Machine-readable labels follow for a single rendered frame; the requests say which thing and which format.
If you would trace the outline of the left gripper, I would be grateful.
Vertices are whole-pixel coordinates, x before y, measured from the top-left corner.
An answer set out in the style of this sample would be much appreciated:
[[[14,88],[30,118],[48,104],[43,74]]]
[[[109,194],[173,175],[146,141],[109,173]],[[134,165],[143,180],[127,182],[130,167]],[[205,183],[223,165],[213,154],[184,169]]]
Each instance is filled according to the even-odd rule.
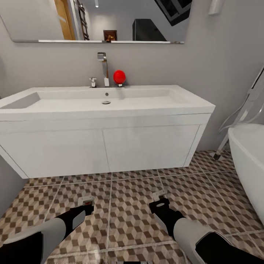
[[[85,210],[85,216],[91,215],[91,212],[94,211],[94,206],[92,205],[84,205],[82,208]]]

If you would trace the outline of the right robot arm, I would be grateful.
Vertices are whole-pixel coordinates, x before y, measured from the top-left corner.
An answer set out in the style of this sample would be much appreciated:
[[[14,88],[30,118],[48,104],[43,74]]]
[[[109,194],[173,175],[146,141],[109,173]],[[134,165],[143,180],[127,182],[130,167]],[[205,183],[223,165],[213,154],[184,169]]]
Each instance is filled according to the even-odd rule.
[[[216,230],[184,217],[180,211],[169,208],[167,190],[153,193],[149,203],[156,222],[184,251],[192,264],[264,264],[264,260],[233,246]]]

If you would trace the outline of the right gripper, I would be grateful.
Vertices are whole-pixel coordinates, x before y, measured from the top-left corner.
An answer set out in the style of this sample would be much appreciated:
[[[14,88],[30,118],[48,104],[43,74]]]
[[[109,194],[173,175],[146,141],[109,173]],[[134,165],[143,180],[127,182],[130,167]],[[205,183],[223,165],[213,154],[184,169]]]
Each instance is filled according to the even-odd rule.
[[[169,207],[170,202],[167,198],[163,198],[163,199],[160,199],[159,201],[154,201],[152,203],[149,203],[150,210],[151,210],[152,214],[155,212],[156,204],[161,203],[161,202],[163,202],[164,204],[166,204]]]

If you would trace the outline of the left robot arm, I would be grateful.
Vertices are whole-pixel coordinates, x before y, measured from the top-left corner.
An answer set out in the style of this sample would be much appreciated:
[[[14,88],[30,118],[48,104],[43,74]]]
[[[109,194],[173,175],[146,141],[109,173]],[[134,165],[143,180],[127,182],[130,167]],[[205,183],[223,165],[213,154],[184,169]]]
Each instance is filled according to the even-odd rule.
[[[34,226],[4,241],[0,248],[0,264],[44,264],[56,247],[91,215],[94,206],[84,205],[94,201],[94,196],[78,198],[78,206]]]

